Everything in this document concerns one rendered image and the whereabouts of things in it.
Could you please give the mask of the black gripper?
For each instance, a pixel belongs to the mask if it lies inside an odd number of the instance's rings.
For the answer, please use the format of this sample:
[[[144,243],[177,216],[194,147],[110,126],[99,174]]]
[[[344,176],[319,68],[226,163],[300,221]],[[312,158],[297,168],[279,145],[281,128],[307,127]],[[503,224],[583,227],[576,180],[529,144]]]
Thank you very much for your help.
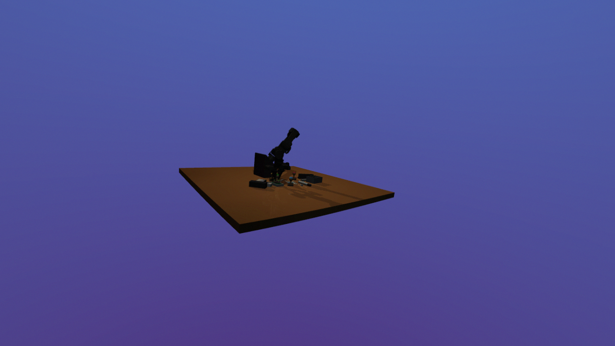
[[[278,173],[278,175],[279,175],[278,180],[279,180],[279,179],[280,179],[280,177],[281,177],[281,175],[283,174],[283,172],[285,172],[285,170],[281,170],[279,167],[275,167],[275,165],[276,165],[276,163],[277,163],[277,161],[278,161],[278,160],[283,161],[283,159],[277,159],[277,158],[275,157],[275,159],[274,159],[274,160],[275,160],[275,161],[274,161],[274,165],[273,165],[273,166],[264,166],[264,169],[265,169],[265,170],[269,170],[269,171],[271,171],[271,172],[273,173],[273,175],[274,175],[274,180],[276,179],[276,173]],[[287,168],[286,168],[286,170],[291,170],[291,167],[290,167],[290,166],[289,166],[289,167],[287,167]]]

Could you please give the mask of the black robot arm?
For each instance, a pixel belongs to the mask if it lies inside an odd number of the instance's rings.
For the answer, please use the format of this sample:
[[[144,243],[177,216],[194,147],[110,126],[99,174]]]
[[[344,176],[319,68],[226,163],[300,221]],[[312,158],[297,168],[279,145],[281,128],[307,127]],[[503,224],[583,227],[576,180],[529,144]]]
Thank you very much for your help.
[[[278,147],[275,147],[275,149],[271,150],[271,152],[268,154],[268,157],[271,159],[271,161],[274,162],[275,157],[277,159],[283,159],[283,154],[289,153],[289,151],[291,150],[292,141],[295,138],[298,138],[299,135],[299,132],[295,128],[291,127],[289,132],[286,134],[285,140],[282,141]],[[289,162],[284,163],[283,161],[278,160],[275,167],[279,167],[281,170],[286,170],[286,168],[289,167]]]

